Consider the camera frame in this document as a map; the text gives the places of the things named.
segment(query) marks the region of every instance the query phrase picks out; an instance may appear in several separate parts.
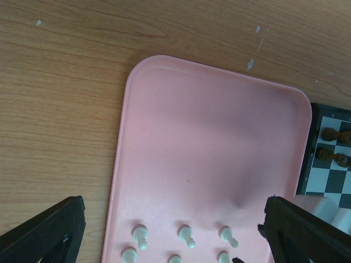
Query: white speck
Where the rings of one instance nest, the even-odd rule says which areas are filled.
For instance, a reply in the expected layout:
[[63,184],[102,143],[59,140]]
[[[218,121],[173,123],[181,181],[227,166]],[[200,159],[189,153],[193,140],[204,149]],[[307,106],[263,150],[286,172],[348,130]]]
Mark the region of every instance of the white speck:
[[261,43],[259,44],[259,47],[258,47],[258,49],[257,49],[257,52],[259,52],[259,49],[260,49],[261,46],[262,46],[262,43],[263,43],[263,41],[264,41],[264,37],[265,37],[265,35],[267,35],[268,30],[269,30],[269,28],[268,28],[267,31],[265,32],[265,34],[264,34],[264,36],[263,36],[263,38],[262,38],[262,40],[261,40]]
[[247,70],[253,67],[253,63],[254,63],[254,59],[250,60],[250,62],[247,64]]

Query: table surface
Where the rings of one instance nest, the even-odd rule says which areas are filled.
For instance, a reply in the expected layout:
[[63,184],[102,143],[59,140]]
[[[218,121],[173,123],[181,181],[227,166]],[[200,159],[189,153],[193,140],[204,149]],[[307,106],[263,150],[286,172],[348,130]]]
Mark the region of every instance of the table surface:
[[351,110],[351,2],[4,0],[0,234],[82,195],[79,262],[99,262],[124,85],[167,54]]

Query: chessboard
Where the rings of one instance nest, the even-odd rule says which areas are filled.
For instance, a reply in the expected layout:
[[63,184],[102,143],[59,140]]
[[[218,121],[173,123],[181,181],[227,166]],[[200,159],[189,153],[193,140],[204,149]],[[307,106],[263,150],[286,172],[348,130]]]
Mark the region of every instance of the chessboard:
[[324,128],[333,128],[340,133],[351,131],[351,111],[312,104],[312,112],[312,124],[296,194],[330,197],[339,207],[351,209],[351,167],[344,168],[333,160],[322,161],[318,158],[321,148],[351,156],[351,144],[339,140],[326,141],[321,137]]

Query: chess piece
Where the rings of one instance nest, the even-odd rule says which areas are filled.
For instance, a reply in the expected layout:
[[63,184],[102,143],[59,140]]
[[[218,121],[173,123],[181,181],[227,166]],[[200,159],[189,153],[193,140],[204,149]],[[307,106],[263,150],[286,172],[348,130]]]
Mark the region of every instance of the chess piece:
[[134,248],[128,248],[122,253],[122,262],[123,263],[135,263],[137,260],[137,252]]
[[223,228],[220,231],[219,236],[223,241],[228,241],[233,248],[237,248],[237,246],[239,245],[237,240],[233,237],[232,230],[228,227]]
[[146,247],[148,246],[146,240],[149,237],[149,233],[146,230],[146,228],[144,228],[143,226],[137,227],[136,229],[134,229],[132,235],[134,241],[138,243],[139,249],[146,249]]
[[186,242],[189,248],[195,247],[195,241],[191,237],[192,235],[193,235],[193,232],[189,226],[182,227],[178,232],[178,236],[180,240],[183,242]]
[[180,256],[173,256],[169,259],[168,263],[183,263]]
[[217,257],[218,263],[230,263],[230,257],[227,252],[222,252]]
[[339,133],[333,128],[324,128],[322,130],[321,137],[325,141],[339,140],[343,144],[351,144],[351,131]]
[[351,158],[342,153],[333,153],[326,148],[318,149],[317,158],[322,161],[335,161],[341,167],[351,166]]

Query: black plastic bracket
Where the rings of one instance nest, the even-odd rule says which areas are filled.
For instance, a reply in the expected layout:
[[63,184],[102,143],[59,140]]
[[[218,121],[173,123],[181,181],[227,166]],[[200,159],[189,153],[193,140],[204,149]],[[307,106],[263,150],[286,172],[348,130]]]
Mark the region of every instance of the black plastic bracket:
[[84,229],[84,201],[68,197],[0,236],[1,263],[74,263]]

